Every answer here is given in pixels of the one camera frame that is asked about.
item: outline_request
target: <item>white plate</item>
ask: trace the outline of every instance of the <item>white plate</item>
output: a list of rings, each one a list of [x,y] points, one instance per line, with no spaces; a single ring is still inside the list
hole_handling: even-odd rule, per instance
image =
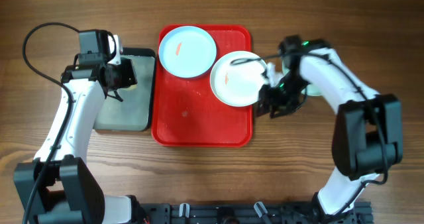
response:
[[[180,78],[193,78],[205,73],[217,57],[215,41],[201,28],[182,26],[171,30],[159,45],[163,67]]]
[[[230,65],[238,58],[259,58],[247,51],[231,52],[220,58],[211,71],[211,88],[215,96],[234,107],[252,105],[258,101],[260,88],[266,83],[261,75],[266,63],[261,61]]]

